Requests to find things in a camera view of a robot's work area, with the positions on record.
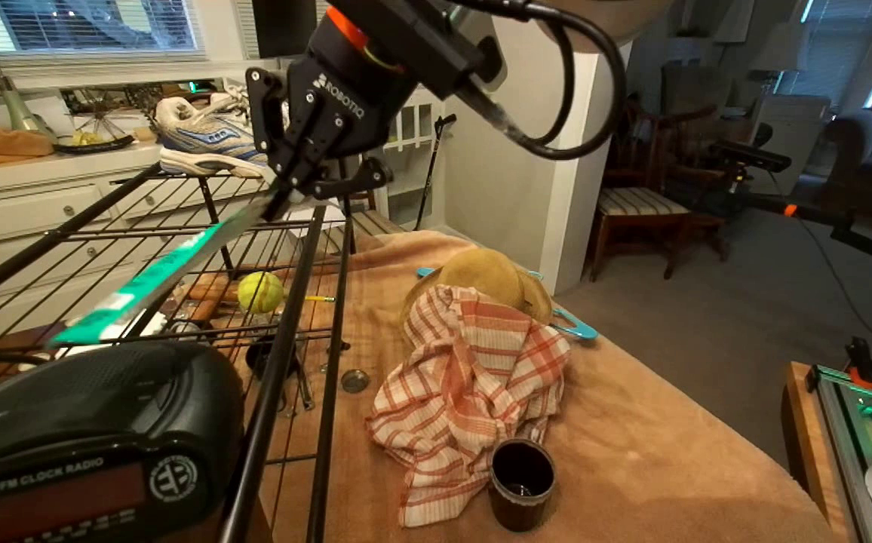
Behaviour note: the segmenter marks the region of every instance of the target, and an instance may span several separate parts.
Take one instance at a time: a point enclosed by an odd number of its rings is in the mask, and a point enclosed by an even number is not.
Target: small black cup
[[[509,530],[543,523],[557,489],[552,456],[538,440],[505,440],[493,452],[493,512]]]
[[[251,347],[249,347],[249,365],[255,372],[257,379],[263,379],[263,369],[267,369],[267,359],[272,355],[276,351],[276,341],[279,335],[260,335]],[[295,359],[295,353],[291,353],[291,369],[287,369],[287,376],[293,375],[303,375],[303,363]]]

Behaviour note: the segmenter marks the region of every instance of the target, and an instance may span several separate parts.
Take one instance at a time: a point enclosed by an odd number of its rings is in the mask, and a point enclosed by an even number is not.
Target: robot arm
[[[543,20],[561,47],[565,92],[561,112],[548,136],[525,136],[476,83],[499,72],[501,51],[493,41],[472,41],[456,30],[458,6]],[[584,32],[604,51],[612,72],[612,106],[604,127],[584,145],[550,149],[561,133],[574,98],[574,53],[568,30]],[[249,92],[255,112],[257,149],[268,153],[281,194],[303,191],[308,195],[341,195],[341,185],[317,185],[322,160],[359,153],[387,143],[389,123],[415,92],[425,83],[435,96],[458,96],[493,127],[525,151],[548,160],[570,160],[601,149],[621,112],[624,63],[610,32],[597,24],[528,0],[331,0],[326,18],[314,30],[308,51],[291,63],[287,83],[263,70],[249,70]],[[359,175],[365,191],[383,185],[380,166]],[[276,195],[268,220],[279,218],[287,195]]]

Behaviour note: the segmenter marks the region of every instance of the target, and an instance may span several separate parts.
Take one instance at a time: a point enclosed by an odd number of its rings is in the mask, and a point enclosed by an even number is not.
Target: shelf
[[[175,260],[175,248],[190,248],[194,235],[204,239],[209,226],[267,195],[268,188],[257,177],[142,175],[7,260],[0,265],[0,382],[21,372],[14,363],[53,365],[82,353],[79,341],[58,332],[97,307],[109,312],[112,300],[130,300],[125,284],[135,284],[142,268]],[[339,375],[343,353],[346,228],[375,235],[387,232],[387,220],[375,213],[322,223],[311,218],[257,220],[226,244],[209,248],[180,276],[156,285],[142,307],[130,307],[112,326],[104,322],[104,335],[84,343],[84,351],[114,351],[125,341],[204,341],[229,359],[241,376],[249,420],[263,415],[251,425],[246,444],[260,428],[272,431],[268,440],[260,437],[267,444],[260,456],[241,448],[238,465],[249,478],[255,474],[246,465],[263,466],[255,483],[263,489],[276,541],[317,541],[303,530],[322,528],[317,523],[326,507],[331,452],[326,437],[331,425],[326,423],[334,409],[330,376]],[[279,273],[291,290],[287,306],[267,313],[241,312],[235,290],[249,271]],[[267,372],[260,379],[251,372],[251,347],[268,343],[272,335],[293,341],[300,376]]]
[[[402,112],[389,123],[389,143],[377,149],[375,153],[380,164],[393,171],[393,185],[380,191],[383,201],[377,205],[383,218],[389,218],[398,226],[418,223],[420,199],[425,195],[428,182],[428,164],[432,151],[437,145],[435,140],[435,122],[441,113],[441,101],[428,91],[411,92],[411,98],[402,106]]]

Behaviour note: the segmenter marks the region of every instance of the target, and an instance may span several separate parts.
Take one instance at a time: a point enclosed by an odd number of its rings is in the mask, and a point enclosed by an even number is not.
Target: black cable
[[[548,20],[550,26],[561,26],[561,30],[578,30],[584,32],[597,51],[604,51],[604,60],[610,67],[610,74],[612,74],[612,101],[610,101],[610,112],[604,117],[604,127],[594,129],[594,136],[584,145],[574,145],[574,149],[548,149],[540,145],[538,140],[525,136],[509,117],[505,108],[499,108],[474,80],[462,83],[456,92],[458,98],[465,98],[474,112],[479,112],[495,129],[501,129],[507,140],[513,140],[516,145],[523,145],[525,151],[538,153],[538,157],[548,157],[548,160],[574,160],[574,157],[584,157],[584,153],[591,153],[594,149],[601,149],[617,123],[619,123],[619,113],[621,113],[621,101],[624,101],[624,63],[621,63],[621,53],[617,47],[617,39],[574,16],[574,11],[561,11],[561,8],[552,8],[552,6],[543,6],[543,3],[484,3],[484,0],[452,0],[458,6],[472,6],[472,8],[479,8],[479,11],[495,11],[495,16],[507,16],[507,18],[518,18],[518,20],[528,20],[528,18],[538,18],[538,20]]]
[[[771,182],[777,185],[777,194],[784,195],[784,191],[780,188],[780,177],[777,177],[772,171],[767,171],[767,175],[771,175]],[[872,322],[868,322],[866,313],[857,307],[857,302],[854,302],[854,296],[852,296],[845,276],[836,271],[836,265],[833,265],[833,260],[830,260],[823,240],[820,240],[820,239],[806,226],[806,220],[796,218],[796,223],[801,223],[801,228],[806,232],[806,239],[816,240],[816,248],[818,248],[818,253],[820,253],[820,260],[823,260],[823,265],[827,265],[833,284],[836,284],[840,291],[845,296],[852,313],[861,319],[861,326],[862,326],[866,332],[872,332]]]
[[[561,83],[561,101],[559,101],[557,122],[543,136],[538,136],[538,140],[531,136],[533,145],[548,145],[565,129],[565,122],[568,122],[568,113],[574,108],[574,96],[578,96],[574,41],[561,24],[548,20],[548,30],[552,32],[552,39],[559,44],[565,83]]]
[[[435,164],[437,164],[437,145],[441,145],[445,127],[451,127],[456,122],[458,122],[456,113],[446,113],[446,117],[435,122],[435,149],[432,149],[432,157],[428,157],[422,201],[418,201],[415,228],[420,228],[422,220],[425,220],[425,207],[428,207],[428,195],[432,195],[432,177],[435,177]]]

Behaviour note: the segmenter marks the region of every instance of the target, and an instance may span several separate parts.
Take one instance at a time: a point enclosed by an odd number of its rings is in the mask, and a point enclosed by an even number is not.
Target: yellow ball
[[[268,313],[283,302],[283,284],[279,281],[279,273],[255,271],[238,281],[235,302],[249,313]]]

